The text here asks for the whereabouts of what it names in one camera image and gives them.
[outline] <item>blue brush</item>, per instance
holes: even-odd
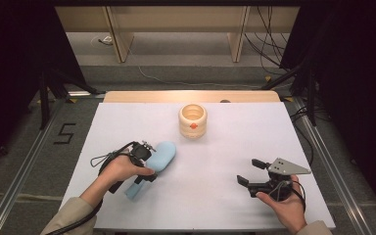
[[[159,143],[155,150],[157,152],[152,153],[151,158],[146,161],[146,167],[152,168],[155,173],[159,173],[164,170],[173,157],[175,157],[176,147],[174,143],[164,141]],[[133,183],[126,191],[124,191],[124,194],[128,199],[133,199],[144,183],[145,180],[142,180],[139,184]]]

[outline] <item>sleeve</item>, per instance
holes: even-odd
[[[325,225],[325,222],[317,220],[308,224],[305,228],[299,231],[296,235],[332,235],[331,231]]]
[[[45,226],[44,230],[41,232],[41,235],[53,232],[57,229],[79,221],[91,212],[93,212],[93,208],[87,202],[81,198],[70,198]],[[96,216],[94,216],[86,223],[65,234],[91,235],[93,234],[93,227],[96,224],[96,219]]]

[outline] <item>white table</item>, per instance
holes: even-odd
[[[123,191],[108,193],[95,228],[107,231],[263,231],[283,229],[274,212],[237,183],[240,174],[266,182],[266,170],[252,159],[272,163],[283,158],[309,168],[283,103],[200,103],[208,113],[208,130],[198,140],[178,131],[177,114],[187,103],[103,103],[99,105],[62,205],[84,191],[99,167],[90,160],[131,141],[153,146],[173,141],[176,156],[131,201]],[[335,223],[312,174],[300,175],[306,191],[307,222]]]

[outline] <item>light blue object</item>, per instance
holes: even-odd
[[[154,149],[157,152],[153,152],[151,158],[146,161],[146,167],[152,168],[155,173],[158,174],[164,170],[173,157],[175,157],[176,147],[173,142],[164,141],[159,143]],[[128,199],[133,199],[144,183],[145,180],[142,180],[139,184],[133,183],[126,191],[124,191],[124,194]]]

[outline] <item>cylindrical container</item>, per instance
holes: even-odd
[[[187,138],[198,139],[207,131],[207,111],[204,107],[190,104],[179,110],[179,132]]]

